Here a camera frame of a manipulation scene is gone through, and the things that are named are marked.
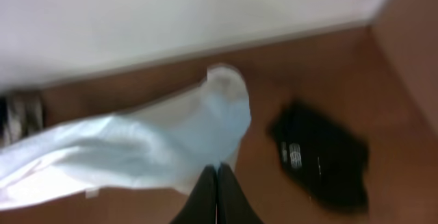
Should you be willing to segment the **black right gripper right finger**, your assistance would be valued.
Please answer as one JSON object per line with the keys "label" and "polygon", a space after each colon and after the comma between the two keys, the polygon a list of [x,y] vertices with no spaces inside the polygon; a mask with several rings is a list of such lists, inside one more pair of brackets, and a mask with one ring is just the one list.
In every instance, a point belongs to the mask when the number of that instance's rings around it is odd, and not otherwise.
{"label": "black right gripper right finger", "polygon": [[217,172],[217,221],[220,224],[263,224],[245,197],[231,167],[222,163]]}

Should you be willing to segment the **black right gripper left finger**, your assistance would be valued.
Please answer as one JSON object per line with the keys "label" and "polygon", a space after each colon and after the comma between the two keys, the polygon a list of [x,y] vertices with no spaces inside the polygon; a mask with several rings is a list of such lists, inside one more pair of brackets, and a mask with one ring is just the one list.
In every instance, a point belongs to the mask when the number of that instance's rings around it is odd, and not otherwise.
{"label": "black right gripper left finger", "polygon": [[171,224],[216,223],[216,169],[206,166],[184,207]]}

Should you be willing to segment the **white t-shirt pixel print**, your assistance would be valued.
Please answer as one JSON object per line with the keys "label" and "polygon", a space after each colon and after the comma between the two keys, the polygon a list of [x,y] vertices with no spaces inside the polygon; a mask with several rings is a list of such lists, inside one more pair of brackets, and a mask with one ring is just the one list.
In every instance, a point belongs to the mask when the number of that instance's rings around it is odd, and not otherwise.
{"label": "white t-shirt pixel print", "polygon": [[251,122],[239,71],[213,66],[153,105],[62,123],[1,150],[1,209],[102,188],[193,189],[207,165],[234,166]]}

